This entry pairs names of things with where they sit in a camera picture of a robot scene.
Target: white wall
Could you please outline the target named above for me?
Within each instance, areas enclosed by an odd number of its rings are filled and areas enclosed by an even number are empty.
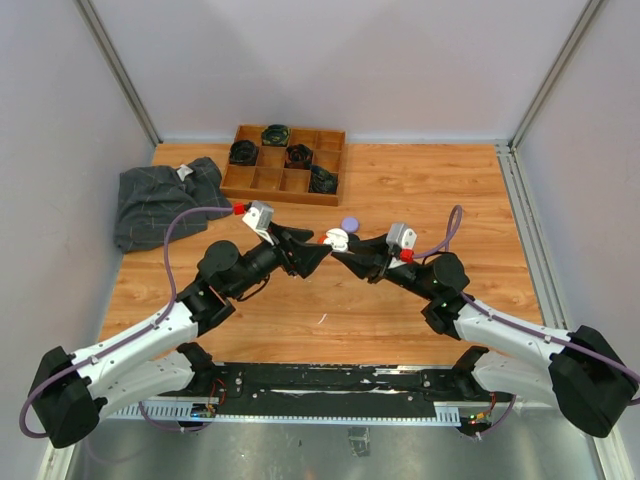
[[[571,323],[640,370],[640,3],[608,2],[521,148]],[[640,476],[640,407],[620,428]]]
[[[507,138],[586,0],[95,0],[165,141]]]
[[[44,352],[96,336],[118,173],[151,146],[72,1],[1,2],[0,65],[0,476],[27,480],[46,445],[19,409]]]

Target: metal frame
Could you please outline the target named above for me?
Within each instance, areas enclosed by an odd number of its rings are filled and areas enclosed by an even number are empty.
[[[495,147],[542,318],[548,326],[566,329],[565,309],[519,162],[506,143]]]
[[[162,143],[162,139],[137,94],[100,20],[92,0],[74,0],[74,2],[93,34],[98,47],[140,122],[140,125],[154,147],[157,146],[159,143]],[[531,101],[525,115],[516,128],[513,138],[496,142],[495,145],[496,155],[504,177],[540,311],[545,324],[556,328],[567,328],[566,309],[563,306],[561,295],[558,292],[556,276],[549,261],[548,250],[537,221],[538,217],[530,201],[526,178],[524,178],[520,168],[521,162],[518,156],[518,148],[522,145],[531,125],[549,99],[562,73],[566,70],[570,60],[606,2],[607,0],[589,0],[587,2],[544,81]],[[49,444],[49,448],[44,456],[42,469],[37,478],[39,480],[64,478],[74,447],[75,446],[72,446],[60,451],[53,449],[51,444]],[[606,478],[616,480],[634,478],[624,444],[622,443],[617,428],[614,428],[610,436],[606,439],[594,439],[593,449],[594,454],[599,457]]]
[[[587,5],[582,10],[582,13],[580,13],[578,20],[576,21],[573,29],[571,30],[571,33],[569,34],[569,37],[560,49],[560,53],[558,53],[558,56],[553,62],[551,69],[547,73],[547,76],[542,82],[542,85],[540,85],[540,88],[538,89],[536,95],[533,97],[533,100],[529,105],[527,112],[520,121],[520,124],[518,125],[513,138],[509,142],[509,146],[511,148],[517,149],[522,144],[522,141],[529,131],[531,124],[538,116],[538,113],[540,112],[540,110],[546,103],[547,98],[556,86],[558,79],[567,68],[567,65],[573,57],[573,54],[582,43],[582,40],[589,30],[589,27],[593,24],[598,13],[600,13],[602,7],[607,3],[607,1],[608,0],[589,0]]]
[[[207,403],[207,398],[193,397],[153,397],[144,402],[147,415],[152,420],[173,420],[182,422],[193,422],[191,411],[194,404]],[[394,418],[346,418],[346,417],[266,417],[260,415],[240,416],[218,414],[213,418],[198,418],[202,423],[285,423],[285,424],[324,424],[324,425],[366,425],[366,426],[420,426],[420,427],[459,427],[460,414],[457,407],[449,406],[446,402],[439,402],[435,405],[435,417],[423,417],[405,419],[401,424]],[[138,405],[129,405],[118,410],[110,418],[120,418],[128,420],[143,420]]]
[[[116,52],[116,49],[114,48],[113,43],[100,20],[100,16],[96,11],[93,2],[91,0],[74,0],[74,2],[78,7],[80,15],[86,22],[87,27],[91,31],[93,38],[98,44],[98,48],[100,48],[100,51],[116,78],[118,85],[120,85],[122,93],[127,99],[127,102],[129,102],[138,122],[140,122],[140,126],[146,133],[147,137],[149,137],[153,146],[156,147],[159,143],[162,143],[162,139],[153,125],[147,110],[144,108],[142,100],[140,100],[140,96],[136,92],[129,75],[124,68],[122,61],[120,60],[120,57],[118,56],[118,53]]]

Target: purple object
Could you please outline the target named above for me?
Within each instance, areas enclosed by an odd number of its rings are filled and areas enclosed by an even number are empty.
[[[342,220],[342,224],[340,225],[340,228],[347,233],[356,233],[358,231],[358,227],[360,227],[360,223],[355,217],[346,217]]]

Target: cable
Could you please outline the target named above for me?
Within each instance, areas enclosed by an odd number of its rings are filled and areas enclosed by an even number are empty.
[[[537,330],[534,330],[532,328],[529,327],[525,327],[524,325],[520,325],[518,323],[512,322],[511,320],[507,320],[506,318],[503,318],[499,315],[492,315],[488,310],[485,310],[484,308],[482,308],[480,305],[478,305],[476,302],[474,302],[468,295],[466,295],[465,293],[461,293],[460,294],[462,296],[462,298],[464,299],[465,302],[467,302],[469,305],[471,305],[473,308],[475,308],[478,312],[480,312],[481,314],[485,315],[486,317],[491,318],[492,320],[495,320],[497,322],[500,322],[504,325],[507,325],[511,328],[515,328],[516,330],[520,330],[521,332],[524,333],[528,333],[531,336],[534,336],[536,338],[540,338],[544,341],[550,341],[552,343],[556,343],[558,345],[562,345],[563,347],[567,347],[567,348],[571,348],[577,352],[580,352],[584,355],[587,355],[591,358],[594,358],[596,360],[599,360],[603,363],[606,363],[607,365],[609,365],[612,368],[615,368],[617,370],[620,370],[622,373],[624,373],[625,375],[627,375],[628,377],[631,377],[634,381],[640,383],[640,375],[637,374],[636,372],[634,372],[633,370],[631,370],[629,367],[626,367],[625,365],[622,365],[619,362],[616,362],[615,360],[610,359],[609,357],[605,357],[604,355],[598,353],[598,352],[594,352],[593,350],[589,350],[588,348],[585,348],[581,345],[577,345],[575,343],[571,343],[571,342],[567,342],[566,340],[563,340],[561,338],[557,338],[554,337],[552,335],[547,335],[545,333],[539,332]],[[640,397],[633,399],[629,402],[629,405],[638,405],[640,404]]]
[[[262,290],[264,290],[264,287],[267,286],[267,284],[269,283],[270,279],[271,279],[271,275],[267,275],[266,277],[264,277],[262,285],[260,285],[258,288],[256,288],[253,292],[251,292],[246,297],[244,296],[244,294],[240,295],[238,298],[236,298],[236,302],[246,302],[247,300],[249,300],[254,295],[257,295],[258,293],[260,293]]]
[[[484,438],[485,435],[487,435],[488,433],[491,432],[495,432],[498,427],[500,425],[502,425],[502,423],[507,419],[507,417],[509,416],[509,414],[513,411],[513,406],[516,404],[516,396],[514,395],[513,397],[511,397],[511,402],[509,402],[509,406],[507,407],[507,409],[504,411],[504,413],[502,414],[502,416],[498,419],[498,421],[496,423],[494,423],[493,425],[491,425],[489,428],[487,428],[484,432],[479,433],[479,437],[482,439]]]
[[[483,418],[487,418],[489,415],[491,415],[491,412],[493,412],[493,409],[496,406],[496,402],[498,401],[495,392],[491,392],[489,394],[491,396],[491,405],[489,406],[489,408],[487,408],[486,410],[477,413],[475,415],[471,415],[469,417],[469,419],[471,420],[471,423],[475,423],[478,420],[482,420]]]
[[[219,378],[214,379],[213,381],[213,387],[211,388],[211,393],[209,394],[209,399],[207,400],[207,410],[209,410],[209,413],[211,413],[212,415],[215,415],[215,410],[213,409],[213,404],[211,403],[211,398],[213,397],[213,394],[216,393],[216,382],[219,382],[220,385],[222,385],[222,396],[220,397],[220,401],[218,402],[218,406],[221,406],[225,399],[227,398],[227,386],[224,384],[224,382],[222,380],[220,380]]]
[[[460,228],[460,223],[462,222],[462,207],[460,205],[456,205],[451,209],[451,213],[449,214],[449,221],[447,222],[447,232],[445,234],[444,240],[442,240],[435,247],[427,250],[426,252],[416,253],[413,258],[426,258],[430,257],[438,253],[438,251],[444,247],[444,251],[449,251],[449,243],[455,237],[456,233],[458,233],[458,229]]]
[[[154,320],[153,323],[149,323],[146,327],[138,330],[137,332],[129,335],[126,338],[123,338],[119,342],[114,343],[113,345],[105,348],[101,352],[96,353],[94,355],[95,358],[97,359],[103,358],[113,353],[114,351],[118,350],[119,348],[127,345],[128,343],[131,343],[134,340],[140,338],[142,335],[153,330],[154,327],[160,324],[169,315],[169,313],[171,312],[171,309],[176,303],[176,296],[177,296],[176,282],[175,282],[175,279],[173,278],[173,272],[171,271],[171,265],[169,263],[169,241],[171,239],[171,234],[173,233],[173,230],[175,229],[178,222],[182,220],[184,217],[186,217],[187,215],[191,215],[192,213],[202,213],[202,212],[233,212],[233,209],[226,208],[226,207],[196,207],[196,208],[190,208],[189,210],[185,210],[184,212],[178,214],[176,218],[173,219],[173,221],[169,224],[169,227],[167,228],[167,233],[164,237],[164,246],[163,246],[164,268],[167,272],[167,277],[169,278],[169,286],[171,288],[171,296],[169,298],[169,303],[167,304],[164,311],[160,314],[160,316],[156,320]],[[27,400],[22,405],[22,408],[20,409],[20,415],[18,418],[20,431],[24,435],[30,438],[46,438],[47,437],[46,432],[43,432],[43,433],[34,432],[33,430],[30,430],[29,427],[27,426],[27,412],[29,410],[29,407],[31,407],[34,400],[36,400],[47,387],[54,384],[61,378],[64,378],[67,375],[79,370],[80,368],[89,365],[90,363],[91,363],[91,357],[86,358],[85,360],[82,360],[76,363],[75,365],[71,365],[70,367],[67,367],[64,370],[56,373],[55,375],[47,378],[44,382],[42,382],[40,385],[38,385],[36,388],[33,389],[33,391],[28,395]]]

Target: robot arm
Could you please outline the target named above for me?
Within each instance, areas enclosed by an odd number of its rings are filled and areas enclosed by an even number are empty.
[[[602,335],[586,326],[569,332],[534,325],[492,309],[464,294],[469,278],[455,254],[439,252],[427,263],[414,262],[416,238],[406,224],[396,223],[387,235],[350,242],[348,252],[332,255],[369,283],[385,279],[429,301],[422,314],[435,332],[510,355],[471,347],[454,367],[468,382],[470,395],[482,389],[522,395],[558,406],[590,435],[607,436],[638,383],[571,348],[575,345],[622,364]]]
[[[108,340],[72,353],[56,347],[43,356],[30,392],[59,372],[79,366],[33,401],[54,447],[79,441],[122,407],[198,382],[207,370],[203,359],[210,363],[210,356],[187,343],[235,311],[229,299],[248,298],[246,293],[266,284],[279,267],[306,278],[331,252],[328,245],[305,243],[312,231],[277,225],[272,216],[270,206],[253,202],[243,221],[261,242],[244,255],[232,242],[212,244],[198,263],[195,280],[177,295],[166,317],[162,315],[167,306]],[[178,351],[149,360],[175,347]]]

